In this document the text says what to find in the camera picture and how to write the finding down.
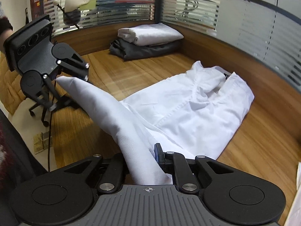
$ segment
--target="crosshair marking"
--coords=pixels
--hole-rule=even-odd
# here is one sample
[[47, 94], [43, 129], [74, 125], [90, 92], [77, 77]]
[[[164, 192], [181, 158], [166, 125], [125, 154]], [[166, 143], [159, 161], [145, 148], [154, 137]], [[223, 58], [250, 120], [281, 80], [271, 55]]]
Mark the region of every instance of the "crosshair marking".
[[147, 191], [148, 193], [152, 192], [154, 189], [151, 187], [147, 187], [146, 189], [144, 189], [145, 191]]

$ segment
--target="folded gray cloth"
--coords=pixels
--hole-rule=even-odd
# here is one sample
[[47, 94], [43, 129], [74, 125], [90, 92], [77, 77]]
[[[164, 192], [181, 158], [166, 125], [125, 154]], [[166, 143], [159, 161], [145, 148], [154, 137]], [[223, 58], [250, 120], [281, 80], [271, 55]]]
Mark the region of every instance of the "folded gray cloth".
[[161, 56], [176, 51], [181, 45], [181, 40], [155, 46], [136, 46], [121, 38], [114, 40], [110, 46], [111, 54], [124, 60], [143, 59]]

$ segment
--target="white cloth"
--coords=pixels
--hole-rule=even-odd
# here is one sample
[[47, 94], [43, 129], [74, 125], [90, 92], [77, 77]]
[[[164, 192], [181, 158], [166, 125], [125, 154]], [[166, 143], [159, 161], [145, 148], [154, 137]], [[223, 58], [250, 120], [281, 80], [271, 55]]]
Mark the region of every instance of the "white cloth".
[[155, 161], [154, 145], [186, 158], [216, 159], [249, 111], [254, 95], [235, 73], [226, 81], [200, 61], [118, 102], [110, 94], [74, 77], [57, 82], [110, 134], [137, 184], [169, 184]]
[[251, 89], [236, 73], [225, 81], [218, 69], [203, 68], [197, 61], [186, 73], [160, 81], [121, 102], [164, 152], [182, 153], [188, 159], [197, 155], [217, 159], [254, 100]]
[[163, 44], [184, 38], [180, 32], [162, 23], [122, 28], [118, 30], [118, 37], [137, 46]]
[[112, 95], [90, 83], [66, 76], [60, 76], [56, 81], [102, 130], [113, 137], [137, 184], [172, 184], [172, 179], [154, 159], [155, 139], [135, 115]]
[[301, 162], [299, 162], [297, 170], [297, 193], [284, 226], [297, 225], [301, 225]]

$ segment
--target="ridged gray surface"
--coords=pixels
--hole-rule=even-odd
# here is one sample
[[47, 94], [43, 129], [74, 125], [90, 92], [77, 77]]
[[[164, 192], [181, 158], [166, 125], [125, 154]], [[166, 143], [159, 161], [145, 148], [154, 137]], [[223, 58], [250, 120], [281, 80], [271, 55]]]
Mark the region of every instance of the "ridged gray surface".
[[67, 225], [233, 226], [210, 214], [197, 196], [182, 194], [174, 185], [124, 185], [116, 194], [100, 196], [87, 215]]
[[52, 50], [53, 44], [49, 38], [45, 38], [41, 43], [35, 46], [35, 51], [29, 51], [18, 62], [18, 67], [22, 72], [28, 70], [35, 70], [40, 74], [50, 74], [58, 65], [56, 58], [49, 54]]

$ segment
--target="wooden desk surface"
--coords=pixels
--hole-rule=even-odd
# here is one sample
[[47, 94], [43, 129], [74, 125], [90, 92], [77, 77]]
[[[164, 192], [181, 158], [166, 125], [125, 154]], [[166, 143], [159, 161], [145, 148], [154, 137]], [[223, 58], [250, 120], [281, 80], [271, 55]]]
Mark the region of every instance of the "wooden desk surface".
[[[109, 55], [108, 50], [85, 55], [84, 59], [91, 65], [90, 80], [117, 100], [167, 77], [183, 73], [194, 62], [179, 53], [123, 62]], [[52, 130], [58, 168], [96, 153], [110, 158], [119, 152], [112, 137], [100, 130], [81, 110], [66, 108], [55, 113]], [[280, 225], [284, 224], [296, 193], [296, 171], [298, 161], [301, 161], [301, 147], [256, 99], [218, 161], [278, 185], [287, 200], [279, 221]]]

